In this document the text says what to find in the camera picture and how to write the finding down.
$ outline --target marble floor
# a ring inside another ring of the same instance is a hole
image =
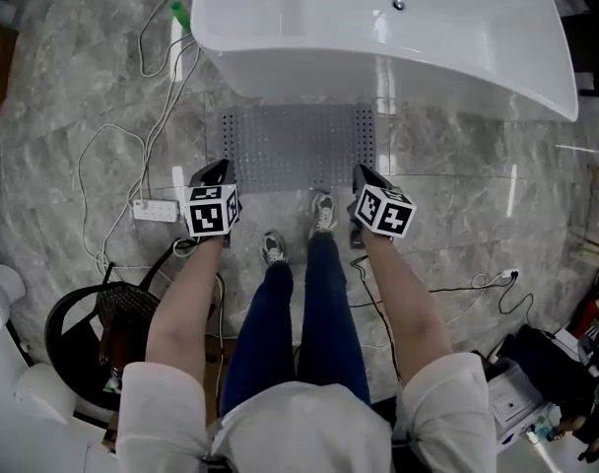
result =
[[[21,9],[21,33],[8,99],[0,107],[0,262],[17,268],[26,280],[28,295],[13,306],[11,318],[33,355],[45,359],[42,330],[52,306],[66,293],[100,281],[83,249],[79,156],[108,122],[148,134],[162,112],[168,76],[143,78],[137,57],[137,33],[160,0],[12,1]],[[168,10],[160,12],[145,36],[149,70],[163,60],[168,20]],[[186,66],[191,60],[190,54]],[[153,197],[173,197],[171,167],[181,165],[188,175],[220,154],[220,110],[281,102],[236,96],[203,56],[151,158]],[[595,274],[577,257],[576,247],[578,236],[599,239],[599,181],[592,184],[587,170],[599,165],[599,99],[580,100],[576,123],[489,120],[403,103],[394,103],[386,115],[378,110],[384,101],[365,102],[377,106],[379,171],[419,207],[407,237],[396,241],[418,276],[430,288],[454,287],[468,285],[478,273],[490,279],[502,269],[518,268],[519,280],[504,306],[532,293],[532,323],[564,324]],[[92,252],[122,209],[140,159],[139,143],[112,129],[83,157],[86,241]],[[336,194],[343,213],[351,191]],[[309,191],[242,196],[233,246],[223,259],[228,331],[239,329],[263,277],[258,243],[274,228],[287,240],[297,277],[292,313],[294,335],[300,338],[309,198]],[[135,222],[127,212],[107,253],[119,265],[145,266],[183,232],[181,225]],[[349,275],[350,302],[365,303],[358,274],[349,265],[358,254],[348,248],[345,218],[336,238]],[[167,275],[174,276],[180,264],[170,261]],[[118,275],[137,283],[144,270],[122,269]],[[166,285],[158,279],[155,292],[160,295]],[[441,293],[435,299],[448,321],[477,294]],[[467,315],[451,322],[456,349],[487,353],[525,320],[527,304],[499,314],[499,296],[500,290],[486,291]],[[371,307],[353,315],[371,396],[389,396],[396,379],[383,325]]]

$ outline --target toilet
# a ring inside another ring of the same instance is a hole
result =
[[[8,266],[0,264],[0,329],[8,321],[11,304],[26,295],[22,277]]]

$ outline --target perforated metal plate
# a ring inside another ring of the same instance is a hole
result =
[[[370,105],[232,107],[219,123],[241,193],[350,187],[355,164],[374,168]]]

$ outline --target white bathtub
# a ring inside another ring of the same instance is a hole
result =
[[[577,118],[553,0],[194,0],[240,95],[371,96],[504,119]]]

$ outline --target shoe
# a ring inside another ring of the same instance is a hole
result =
[[[282,237],[276,232],[267,232],[260,243],[262,259],[271,266],[276,261],[286,261],[287,254]]]
[[[337,226],[337,206],[330,193],[317,193],[312,199],[312,213],[315,224],[310,229],[310,237],[318,232],[334,232]]]

